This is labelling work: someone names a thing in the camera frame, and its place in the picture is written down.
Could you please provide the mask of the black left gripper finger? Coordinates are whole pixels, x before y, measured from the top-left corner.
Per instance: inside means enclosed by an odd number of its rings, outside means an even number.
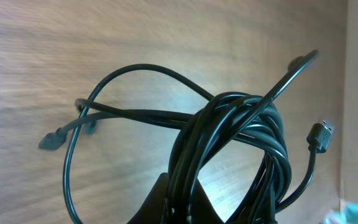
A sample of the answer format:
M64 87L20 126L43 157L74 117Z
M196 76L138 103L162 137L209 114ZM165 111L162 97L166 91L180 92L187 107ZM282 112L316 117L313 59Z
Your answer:
M197 181L195 194L191 202L190 211L186 208L183 217L173 215L168 210L165 198L169 182L169 175L163 172L159 175L144 203L137 213L127 222L128 224L161 224L161 223L194 223L194 224L222 224L215 212L202 185Z

